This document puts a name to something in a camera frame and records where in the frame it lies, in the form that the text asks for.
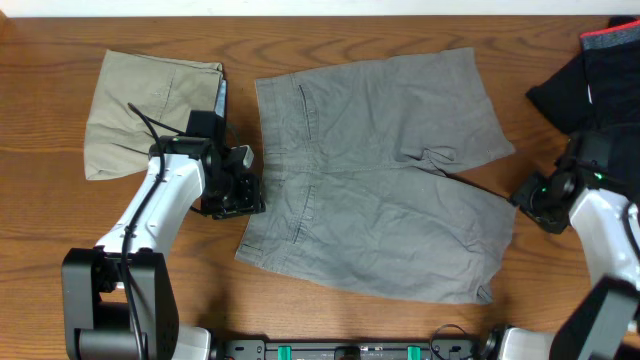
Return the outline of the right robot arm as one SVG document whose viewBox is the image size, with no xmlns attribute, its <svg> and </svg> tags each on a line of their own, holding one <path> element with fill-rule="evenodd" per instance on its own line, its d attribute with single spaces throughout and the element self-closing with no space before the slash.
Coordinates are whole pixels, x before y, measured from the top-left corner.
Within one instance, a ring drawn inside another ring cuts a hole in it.
<svg viewBox="0 0 640 360">
<path fill-rule="evenodd" d="M 576 133 L 550 176 L 532 174 L 509 198 L 539 227 L 577 233 L 592 288 L 556 333 L 496 327 L 479 359 L 636 359 L 639 330 L 639 196 L 611 170 L 612 140 Z"/>
</svg>

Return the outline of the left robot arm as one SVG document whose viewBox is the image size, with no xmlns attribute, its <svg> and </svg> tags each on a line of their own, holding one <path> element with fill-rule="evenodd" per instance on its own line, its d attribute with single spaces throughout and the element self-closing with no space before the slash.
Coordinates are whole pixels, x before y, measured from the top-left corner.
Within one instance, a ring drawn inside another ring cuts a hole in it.
<svg viewBox="0 0 640 360">
<path fill-rule="evenodd" d="M 222 220 L 264 212 L 249 146 L 193 111 L 185 130 L 155 134 L 144 181 L 94 247 L 72 248 L 61 277 L 71 359 L 216 359 L 213 334 L 180 322 L 167 257 L 189 212 Z"/>
</svg>

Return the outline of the grey shorts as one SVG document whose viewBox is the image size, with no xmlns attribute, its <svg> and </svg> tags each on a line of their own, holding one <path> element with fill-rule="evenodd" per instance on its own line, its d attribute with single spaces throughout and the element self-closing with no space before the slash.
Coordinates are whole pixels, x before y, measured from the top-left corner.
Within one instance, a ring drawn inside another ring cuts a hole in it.
<svg viewBox="0 0 640 360">
<path fill-rule="evenodd" d="M 457 174 L 513 153 L 470 48 L 256 83 L 266 209 L 238 261 L 368 295 L 488 304 L 514 208 Z"/>
</svg>

